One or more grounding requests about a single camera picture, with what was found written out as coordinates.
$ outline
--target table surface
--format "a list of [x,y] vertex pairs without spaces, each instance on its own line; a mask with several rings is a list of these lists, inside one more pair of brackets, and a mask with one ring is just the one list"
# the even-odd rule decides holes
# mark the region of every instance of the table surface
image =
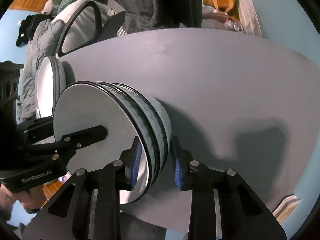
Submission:
[[[292,193],[320,128],[320,72],[293,50],[210,29],[166,29],[102,41],[60,59],[67,82],[130,85],[159,99],[181,146],[210,168],[235,169],[270,210]],[[138,202],[121,209],[187,232],[191,192],[171,158]]]

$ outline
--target black gripper frame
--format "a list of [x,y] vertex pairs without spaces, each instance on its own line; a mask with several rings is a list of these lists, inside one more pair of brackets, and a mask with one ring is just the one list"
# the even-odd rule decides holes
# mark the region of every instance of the black gripper frame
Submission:
[[107,133],[98,125],[64,135],[54,143],[34,144],[53,135],[53,117],[18,124],[15,147],[0,162],[0,182],[16,193],[57,179],[67,173],[77,149],[104,140]]
[[219,195],[222,240],[287,239],[276,218],[236,171],[215,171],[193,161],[177,137],[172,138],[171,154],[176,184],[182,191],[192,190],[188,240],[216,239],[214,189]]

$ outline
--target metal screw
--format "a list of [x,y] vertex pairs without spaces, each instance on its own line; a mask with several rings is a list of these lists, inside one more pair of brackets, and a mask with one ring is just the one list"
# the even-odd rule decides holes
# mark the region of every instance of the metal screw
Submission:
[[59,159],[59,154],[52,155],[52,159],[53,160],[58,160]]
[[234,175],[236,175],[236,172],[233,169],[229,169],[229,170],[227,170],[227,174],[229,176],[234,176]]
[[200,162],[193,160],[193,161],[190,162],[190,165],[192,167],[198,167],[200,165]]
[[80,168],[80,169],[77,169],[76,170],[76,174],[78,175],[78,176],[81,176],[81,175],[83,175],[83,174],[85,174],[85,169],[83,169],[83,168]]
[[113,165],[115,166],[115,167],[119,167],[119,166],[121,166],[123,164],[123,162],[121,161],[121,160],[115,160],[114,162],[113,162]]

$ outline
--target chair backrest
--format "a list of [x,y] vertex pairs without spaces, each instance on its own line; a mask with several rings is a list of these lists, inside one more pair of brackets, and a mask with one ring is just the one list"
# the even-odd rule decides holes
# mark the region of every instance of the chair backrest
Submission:
[[113,14],[110,7],[92,0],[78,0],[67,6],[53,20],[60,19],[66,23],[57,45],[56,57],[94,43],[102,26]]
[[125,11],[119,12],[118,14],[110,17],[102,30],[98,34],[96,42],[105,41],[111,38],[117,37],[117,32],[123,25],[125,19]]

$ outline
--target person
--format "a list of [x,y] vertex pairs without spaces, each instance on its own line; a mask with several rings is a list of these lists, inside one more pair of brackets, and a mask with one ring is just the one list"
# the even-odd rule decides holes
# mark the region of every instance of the person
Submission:
[[[46,197],[43,192],[43,186],[31,188],[27,191],[18,193],[10,192],[3,184],[0,186],[0,218],[5,222],[8,222],[11,218],[11,212],[13,205],[16,201],[19,201],[24,208],[39,209],[46,201]],[[15,234],[21,239],[25,225],[22,223],[18,227],[14,227],[8,224],[9,229],[15,232]]]

